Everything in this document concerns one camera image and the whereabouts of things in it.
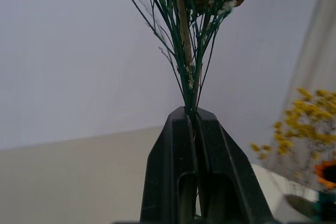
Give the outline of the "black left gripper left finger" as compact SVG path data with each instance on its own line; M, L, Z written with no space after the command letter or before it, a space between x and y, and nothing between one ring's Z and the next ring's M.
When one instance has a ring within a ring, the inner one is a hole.
M140 221L193 221L197 158L184 107L169 114L147 159Z

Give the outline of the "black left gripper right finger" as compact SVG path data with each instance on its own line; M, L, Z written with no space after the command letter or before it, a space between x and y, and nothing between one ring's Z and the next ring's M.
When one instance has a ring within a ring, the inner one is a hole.
M198 110L195 147L206 221L274 221L247 156L215 114Z

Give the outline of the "brown pinecone dried flower bouquet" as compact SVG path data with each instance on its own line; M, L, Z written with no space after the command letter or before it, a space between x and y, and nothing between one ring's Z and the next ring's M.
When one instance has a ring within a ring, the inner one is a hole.
M192 124L223 20L245 0L131 0L162 43Z

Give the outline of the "yellow sunflower dried flower bouquet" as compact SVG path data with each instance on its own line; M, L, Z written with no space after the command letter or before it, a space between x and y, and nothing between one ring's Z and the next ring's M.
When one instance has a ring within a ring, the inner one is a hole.
M336 90L298 92L271 141L250 147L291 209L336 224Z

